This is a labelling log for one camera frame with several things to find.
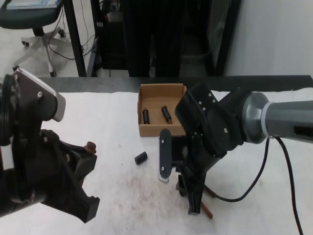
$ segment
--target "white tablecloth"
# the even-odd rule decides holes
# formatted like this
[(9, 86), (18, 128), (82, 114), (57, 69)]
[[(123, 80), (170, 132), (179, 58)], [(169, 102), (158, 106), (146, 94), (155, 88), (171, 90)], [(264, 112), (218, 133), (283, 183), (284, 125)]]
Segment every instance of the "white tablecloth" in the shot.
[[(217, 99), (226, 93), (214, 92)], [(292, 235), (297, 227), (292, 213), (288, 170), (283, 151), (271, 140), (265, 170), (241, 202), (228, 203), (203, 194), (214, 214), (187, 214), (188, 200), (175, 190), (177, 174), (165, 185), (157, 179), (157, 138), (141, 138), (137, 124), (137, 94), (62, 94), (67, 109), (62, 122), (49, 121), (63, 141), (84, 146), (97, 144), (97, 163), (83, 188), (100, 198), (96, 218), (84, 224), (78, 218), (36, 204), (0, 218), (8, 235), (98, 234), (213, 234)], [(313, 89), (266, 93), (271, 101), (313, 100)], [(284, 141), (293, 167), (296, 201), (305, 234), (313, 234), (313, 145)], [(207, 174), (206, 184), (228, 198), (241, 196), (260, 169), (265, 143), (245, 143), (228, 153)], [(134, 157), (146, 151), (140, 166)]]

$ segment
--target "cardboard box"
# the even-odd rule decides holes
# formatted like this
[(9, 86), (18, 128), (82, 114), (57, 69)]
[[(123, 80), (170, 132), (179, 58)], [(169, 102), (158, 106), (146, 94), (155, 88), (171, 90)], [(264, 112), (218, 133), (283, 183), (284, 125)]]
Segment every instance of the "cardboard box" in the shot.
[[(183, 127), (175, 116), (175, 108), (185, 94), (187, 88), (183, 84), (143, 84), (138, 93), (138, 125), (141, 137), (159, 136), (162, 129), (170, 130), (174, 136), (185, 135)], [(167, 106), (172, 117), (168, 124), (161, 107)], [(150, 124), (143, 124), (142, 110), (149, 111)]]

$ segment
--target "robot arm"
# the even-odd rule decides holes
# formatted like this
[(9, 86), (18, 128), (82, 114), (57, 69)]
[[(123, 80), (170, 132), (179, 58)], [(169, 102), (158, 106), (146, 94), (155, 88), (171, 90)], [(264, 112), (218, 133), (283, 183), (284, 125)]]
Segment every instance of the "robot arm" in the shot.
[(187, 195), (189, 214), (200, 213), (207, 171), (238, 145), (266, 137), (313, 142), (313, 101), (271, 103), (240, 88), (217, 101), (203, 82), (187, 90), (175, 114), (186, 135), (161, 131), (157, 172), (164, 183), (173, 167), (180, 173), (176, 189)]
[(95, 146), (64, 143), (42, 121), (61, 121), (66, 101), (25, 70), (7, 75), (0, 97), (0, 217), (43, 203), (80, 218), (97, 213), (99, 198), (82, 182), (95, 166)]

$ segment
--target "chair base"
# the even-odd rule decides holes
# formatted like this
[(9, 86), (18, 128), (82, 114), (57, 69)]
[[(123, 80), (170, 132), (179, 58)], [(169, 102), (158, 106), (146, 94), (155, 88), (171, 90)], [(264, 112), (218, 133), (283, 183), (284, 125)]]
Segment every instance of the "chair base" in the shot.
[(13, 70), (16, 70), (19, 67), (19, 64), (27, 60), (29, 57), (33, 56), (33, 54), (40, 48), (44, 50), (45, 53), (45, 60), (48, 64), (49, 67), (49, 72), (51, 77), (56, 76), (56, 71), (52, 66), (49, 52), (48, 52), (48, 47), (50, 45), (54, 46), (66, 46), (66, 47), (71, 47), (72, 44), (71, 42), (65, 42), (60, 39), (54, 38), (59, 32), (64, 32), (60, 27), (57, 27), (56, 30), (49, 32), (49, 33), (44, 33), (42, 36), (34, 36), (30, 38), (21, 38), (22, 44), (26, 47), (29, 47), (26, 54), (17, 59), (13, 63)]

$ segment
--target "white wall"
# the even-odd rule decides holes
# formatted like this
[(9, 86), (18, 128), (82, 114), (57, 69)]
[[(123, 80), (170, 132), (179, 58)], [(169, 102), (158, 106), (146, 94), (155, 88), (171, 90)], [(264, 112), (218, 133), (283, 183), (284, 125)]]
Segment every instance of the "white wall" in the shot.
[(226, 75), (313, 76), (313, 0), (242, 0)]

